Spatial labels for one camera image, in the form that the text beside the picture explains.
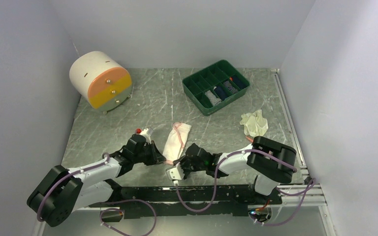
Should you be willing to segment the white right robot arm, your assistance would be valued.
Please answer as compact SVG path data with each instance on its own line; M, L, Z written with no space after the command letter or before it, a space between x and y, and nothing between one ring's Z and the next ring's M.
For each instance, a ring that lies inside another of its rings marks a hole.
M233 172L252 170L256 173L251 198L257 204L269 199L279 184L291 183L298 171L294 166L297 151L288 145L257 136L246 147L228 153L209 153L192 144L185 155L173 161L168 176L172 181L186 179L192 172L204 171L216 179Z

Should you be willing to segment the green compartment organizer tray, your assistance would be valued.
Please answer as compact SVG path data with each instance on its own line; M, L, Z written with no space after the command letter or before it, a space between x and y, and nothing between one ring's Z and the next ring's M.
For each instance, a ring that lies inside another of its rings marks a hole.
M184 93L205 116L244 96L250 82L230 62L221 59L182 80Z

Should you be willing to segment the white pink-trimmed underwear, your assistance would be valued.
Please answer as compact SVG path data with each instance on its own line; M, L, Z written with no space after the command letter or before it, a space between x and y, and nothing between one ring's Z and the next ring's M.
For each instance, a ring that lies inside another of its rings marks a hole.
M162 155L166 158L166 164L172 165L173 161L178 160L185 148L191 125L176 122L172 125Z

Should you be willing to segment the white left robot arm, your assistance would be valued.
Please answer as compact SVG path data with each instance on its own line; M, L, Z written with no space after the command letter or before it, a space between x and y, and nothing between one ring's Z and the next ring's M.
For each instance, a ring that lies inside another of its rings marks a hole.
M116 206L122 187L115 178L130 172L135 164L157 165L166 158L147 135L134 134L118 151L103 153L94 163L67 169L54 166L27 199L38 221L55 227L79 208L96 203Z

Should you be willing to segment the cream cloth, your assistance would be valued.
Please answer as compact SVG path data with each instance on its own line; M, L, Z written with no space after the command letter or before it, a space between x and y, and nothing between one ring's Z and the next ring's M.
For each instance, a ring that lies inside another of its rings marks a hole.
M253 138L264 136L269 128L268 120L263 117L261 109L241 114L240 125L244 127L244 134Z

